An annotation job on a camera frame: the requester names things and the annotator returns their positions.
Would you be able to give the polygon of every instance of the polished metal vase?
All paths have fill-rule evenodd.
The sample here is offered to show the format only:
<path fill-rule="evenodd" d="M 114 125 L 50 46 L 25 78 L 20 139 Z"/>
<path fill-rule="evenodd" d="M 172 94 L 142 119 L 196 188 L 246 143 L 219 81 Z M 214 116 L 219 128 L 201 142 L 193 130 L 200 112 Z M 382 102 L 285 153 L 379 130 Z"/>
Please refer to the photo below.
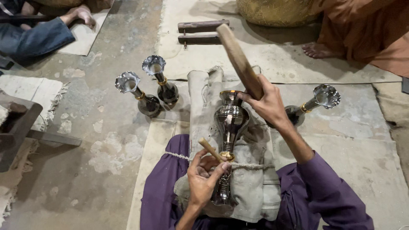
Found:
<path fill-rule="evenodd" d="M 145 94 L 139 89 L 141 79 L 134 72 L 123 72 L 115 80 L 115 87 L 121 92 L 130 92 L 138 100 L 139 111 L 148 117 L 157 117 L 161 112 L 159 99 L 153 95 Z"/>
<path fill-rule="evenodd" d="M 241 107 L 243 101 L 237 97 L 238 93 L 240 91 L 222 91 L 220 98 L 223 100 L 223 105 L 214 113 L 214 119 L 223 140 L 222 149 L 219 154 L 227 158 L 229 162 L 234 161 L 234 145 L 240 133 L 247 127 L 250 119 L 249 113 Z M 220 177 L 216 184 L 211 198 L 213 204 L 228 205 L 230 207 L 237 205 L 237 201 L 230 192 L 230 180 L 231 168 L 228 173 Z"/>
<path fill-rule="evenodd" d="M 158 55 L 147 57 L 142 63 L 142 69 L 149 75 L 155 76 L 159 87 L 157 96 L 167 105 L 173 105 L 179 99 L 179 90 L 175 84 L 168 82 L 163 75 L 166 61 Z"/>
<path fill-rule="evenodd" d="M 314 97 L 301 106 L 286 106 L 285 112 L 294 126 L 300 126 L 305 120 L 305 114 L 311 112 L 314 108 L 323 106 L 331 109 L 339 105 L 341 95 L 337 90 L 326 84 L 314 88 Z"/>

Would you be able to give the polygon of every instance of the person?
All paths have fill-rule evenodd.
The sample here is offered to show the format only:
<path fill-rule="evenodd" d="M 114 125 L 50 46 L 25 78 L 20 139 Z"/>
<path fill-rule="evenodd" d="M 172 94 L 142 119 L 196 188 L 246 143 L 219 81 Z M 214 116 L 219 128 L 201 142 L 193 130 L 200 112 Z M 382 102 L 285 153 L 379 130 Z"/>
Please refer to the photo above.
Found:
<path fill-rule="evenodd" d="M 316 43 L 304 45 L 312 58 L 344 57 L 409 78 L 407 0 L 314 0 L 324 12 Z"/>
<path fill-rule="evenodd" d="M 38 7 L 35 2 L 0 0 L 0 16 L 36 15 Z M 0 53 L 20 62 L 56 50 L 75 41 L 68 26 L 76 19 L 82 19 L 91 29 L 96 24 L 86 5 L 71 8 L 65 15 L 35 27 L 0 23 Z"/>
<path fill-rule="evenodd" d="M 329 229 L 374 229 L 365 204 L 348 184 L 338 177 L 321 156 L 297 133 L 288 119 L 280 90 L 263 75 L 258 76 L 264 96 L 260 101 L 249 94 L 238 97 L 247 102 L 266 121 L 276 127 L 289 146 L 297 163 L 277 171 L 281 187 L 281 203 L 277 219 L 261 219 L 257 223 L 242 220 L 211 218 L 200 215 L 209 202 L 218 178 L 229 167 L 206 150 L 196 153 L 189 165 L 185 159 L 164 154 L 147 177 L 141 199 L 140 229 L 146 230 L 228 230 L 277 229 L 316 230 L 320 217 Z M 189 156 L 189 135 L 171 138 L 166 151 Z M 178 178 L 188 175 L 190 197 L 187 207 L 178 207 L 173 187 Z"/>

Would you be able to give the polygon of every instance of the brass ring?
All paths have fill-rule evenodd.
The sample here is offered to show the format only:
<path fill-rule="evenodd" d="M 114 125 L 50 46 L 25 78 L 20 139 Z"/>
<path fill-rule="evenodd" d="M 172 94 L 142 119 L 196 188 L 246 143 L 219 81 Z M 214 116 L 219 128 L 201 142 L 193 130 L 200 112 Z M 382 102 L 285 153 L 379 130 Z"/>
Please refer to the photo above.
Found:
<path fill-rule="evenodd" d="M 168 79 L 165 77 L 165 76 L 163 76 L 165 79 L 162 81 L 162 82 L 159 82 L 158 80 L 156 80 L 156 82 L 160 85 L 160 86 L 164 86 L 164 85 L 166 85 L 166 83 L 168 83 Z"/>
<path fill-rule="evenodd" d="M 234 154 L 230 153 L 230 152 L 225 152 L 222 151 L 219 153 L 220 156 L 227 158 L 228 162 L 233 162 L 234 159 L 236 158 Z"/>
<path fill-rule="evenodd" d="M 142 91 L 142 95 L 141 95 L 141 96 L 139 96 L 139 97 L 136 97 L 136 96 L 135 96 L 135 99 L 138 100 L 138 101 L 143 100 L 144 98 L 145 98 L 145 92 L 144 92 L 144 91 Z"/>
<path fill-rule="evenodd" d="M 239 93 L 239 92 L 242 92 L 242 91 L 238 91 L 238 90 L 225 90 L 225 91 L 220 92 L 219 94 L 221 95 L 222 93 L 225 93 L 225 92 L 237 92 L 237 93 Z"/>
<path fill-rule="evenodd" d="M 309 113 L 309 112 L 311 112 L 312 110 L 308 110 L 308 109 L 306 109 L 305 108 L 305 104 L 306 104 L 307 102 L 305 102 L 304 104 L 302 104 L 301 106 L 300 106 L 300 109 L 301 109 L 301 111 L 303 111 L 304 113 Z"/>

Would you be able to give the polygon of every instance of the vase rim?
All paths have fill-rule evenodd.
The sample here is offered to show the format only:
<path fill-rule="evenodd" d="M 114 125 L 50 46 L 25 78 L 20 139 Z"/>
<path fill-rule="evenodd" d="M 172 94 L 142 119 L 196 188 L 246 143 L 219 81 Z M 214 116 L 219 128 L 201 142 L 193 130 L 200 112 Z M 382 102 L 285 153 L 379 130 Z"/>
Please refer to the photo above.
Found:
<path fill-rule="evenodd" d="M 239 93 L 239 92 L 243 92 L 243 91 L 238 91 L 238 90 L 225 90 L 225 91 L 220 92 L 220 95 L 222 95 L 222 94 L 225 93 L 225 92 L 236 92 L 236 93 Z"/>

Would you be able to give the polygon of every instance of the hand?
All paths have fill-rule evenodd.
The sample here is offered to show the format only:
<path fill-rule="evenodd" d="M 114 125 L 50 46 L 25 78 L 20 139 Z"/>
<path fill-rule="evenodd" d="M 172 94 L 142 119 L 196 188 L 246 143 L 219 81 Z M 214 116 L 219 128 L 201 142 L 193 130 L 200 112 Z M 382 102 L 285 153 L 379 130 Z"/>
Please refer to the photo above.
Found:
<path fill-rule="evenodd" d="M 217 180 L 229 168 L 228 162 L 219 163 L 213 156 L 205 156 L 205 149 L 196 153 L 192 163 L 187 169 L 189 179 L 190 198 L 188 206 L 195 206 L 202 209 L 213 193 Z"/>
<path fill-rule="evenodd" d="M 280 90 L 262 74 L 258 74 L 258 81 L 261 83 L 264 91 L 264 96 L 260 101 L 254 100 L 247 93 L 239 93 L 237 97 L 251 105 L 256 113 L 274 125 L 277 130 L 285 129 L 291 124 L 291 121 L 285 112 Z"/>

